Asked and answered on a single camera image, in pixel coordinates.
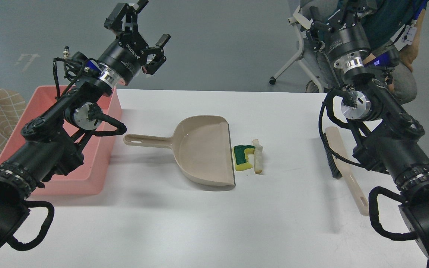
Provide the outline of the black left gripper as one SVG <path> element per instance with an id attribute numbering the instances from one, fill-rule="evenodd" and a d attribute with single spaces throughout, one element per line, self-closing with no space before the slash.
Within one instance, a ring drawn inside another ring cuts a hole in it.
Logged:
<path id="1" fill-rule="evenodd" d="M 104 27 L 116 35 L 115 40 L 99 57 L 117 73 L 119 82 L 128 85 L 139 71 L 155 74 L 166 62 L 165 45 L 170 34 L 163 34 L 154 46 L 149 46 L 138 29 L 138 14 L 148 5 L 148 0 L 136 3 L 118 3 L 104 22 Z"/>

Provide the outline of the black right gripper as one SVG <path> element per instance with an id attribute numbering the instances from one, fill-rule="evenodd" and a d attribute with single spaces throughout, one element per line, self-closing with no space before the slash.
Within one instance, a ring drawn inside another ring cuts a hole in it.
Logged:
<path id="1" fill-rule="evenodd" d="M 351 67 L 362 64 L 371 53 L 360 19 L 375 13 L 375 0 L 343 0 L 336 15 L 323 21 L 318 7 L 311 6 L 311 25 L 308 40 L 314 51 L 324 52 L 333 67 Z"/>

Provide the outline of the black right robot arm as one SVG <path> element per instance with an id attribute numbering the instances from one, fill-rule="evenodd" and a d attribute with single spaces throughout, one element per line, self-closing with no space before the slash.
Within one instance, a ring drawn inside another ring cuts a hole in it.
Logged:
<path id="1" fill-rule="evenodd" d="M 321 111 L 352 132 L 353 156 L 366 170 L 389 174 L 399 193 L 375 187 L 368 196 L 373 229 L 394 241 L 414 240 L 429 264 L 429 158 L 424 128 L 402 104 L 412 79 L 391 38 L 418 24 L 426 0 L 322 0 L 301 7 L 306 35 L 326 73 Z"/>

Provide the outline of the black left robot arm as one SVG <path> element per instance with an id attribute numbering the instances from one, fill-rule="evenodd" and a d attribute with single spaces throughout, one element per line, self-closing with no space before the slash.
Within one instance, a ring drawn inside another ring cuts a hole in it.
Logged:
<path id="1" fill-rule="evenodd" d="M 153 75 L 165 61 L 164 34 L 150 47 L 139 32 L 138 15 L 148 4 L 118 3 L 104 27 L 114 41 L 99 59 L 83 53 L 53 59 L 56 101 L 21 130 L 24 145 L 0 164 L 0 248 L 10 245 L 29 251 L 45 238 L 54 219 L 54 206 L 29 201 L 53 175 L 68 175 L 83 165 L 83 149 L 92 137 L 126 133 L 126 126 L 105 114 L 97 102 L 111 96 L 117 84 L 128 85 L 139 71 Z"/>

